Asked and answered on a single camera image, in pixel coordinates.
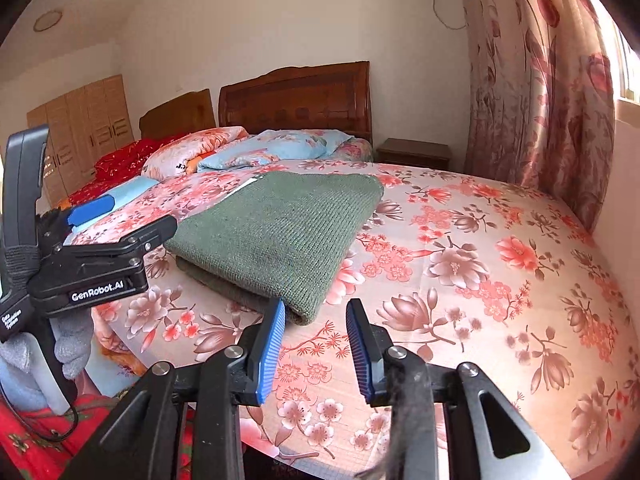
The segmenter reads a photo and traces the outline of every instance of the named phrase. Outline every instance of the pink floral bedspread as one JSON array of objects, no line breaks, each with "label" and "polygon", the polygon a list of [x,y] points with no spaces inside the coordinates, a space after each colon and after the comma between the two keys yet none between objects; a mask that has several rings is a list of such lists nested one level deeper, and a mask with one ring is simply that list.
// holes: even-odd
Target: pink floral bedspread
[{"label": "pink floral bedspread", "polygon": [[[345,330],[346,302],[361,298],[371,322],[426,361],[476,362],[572,476],[625,449],[640,420],[627,307],[574,215],[535,190],[405,166],[289,160],[169,179],[76,243],[117,240],[164,214],[182,220],[252,174],[281,170],[375,174],[385,195],[316,322],[287,326],[273,393],[243,412],[246,442],[326,478],[385,452],[390,412],[359,395]],[[110,323],[100,330],[114,331],[102,340],[114,348],[124,341],[147,366],[203,361],[259,318],[180,272],[163,248],[148,255],[146,273],[147,293],[98,311]],[[446,467],[442,419],[438,430]]]}]

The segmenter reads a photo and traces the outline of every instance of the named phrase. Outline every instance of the wooden nightstand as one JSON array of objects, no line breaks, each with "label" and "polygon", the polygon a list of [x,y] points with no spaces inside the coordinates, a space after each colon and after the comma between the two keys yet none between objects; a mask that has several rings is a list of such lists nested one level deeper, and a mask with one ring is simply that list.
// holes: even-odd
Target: wooden nightstand
[{"label": "wooden nightstand", "polygon": [[446,144],[420,140],[387,139],[378,147],[376,162],[448,170],[451,150]]}]

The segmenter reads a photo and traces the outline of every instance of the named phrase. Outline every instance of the pink floral pillow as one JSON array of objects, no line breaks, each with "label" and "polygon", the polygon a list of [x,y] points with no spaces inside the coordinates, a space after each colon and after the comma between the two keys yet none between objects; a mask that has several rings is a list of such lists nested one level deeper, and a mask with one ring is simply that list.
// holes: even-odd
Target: pink floral pillow
[{"label": "pink floral pillow", "polygon": [[142,175],[163,181],[170,176],[193,173],[192,165],[188,165],[192,158],[248,136],[242,126],[212,128],[189,134],[151,155],[142,168]]}]

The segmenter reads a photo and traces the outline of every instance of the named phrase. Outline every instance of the wooden wardrobe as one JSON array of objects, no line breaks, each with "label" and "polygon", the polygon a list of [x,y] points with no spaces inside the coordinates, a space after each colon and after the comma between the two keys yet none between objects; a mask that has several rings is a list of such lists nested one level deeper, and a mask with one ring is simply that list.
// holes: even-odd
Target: wooden wardrobe
[{"label": "wooden wardrobe", "polygon": [[77,88],[27,113],[49,125],[43,187],[55,207],[94,178],[95,162],[133,142],[122,76]]}]

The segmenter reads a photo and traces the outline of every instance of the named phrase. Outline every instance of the gray glove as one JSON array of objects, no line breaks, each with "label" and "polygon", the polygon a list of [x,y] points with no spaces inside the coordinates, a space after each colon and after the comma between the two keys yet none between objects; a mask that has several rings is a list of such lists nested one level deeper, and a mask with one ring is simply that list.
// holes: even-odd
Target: gray glove
[{"label": "gray glove", "polygon": [[[56,359],[62,363],[65,377],[75,379],[91,354],[91,312],[87,309],[52,319],[51,327],[56,337]],[[19,333],[0,344],[0,383],[16,410],[34,411],[48,406],[55,413],[64,413],[60,391],[48,370],[31,334]]]}]

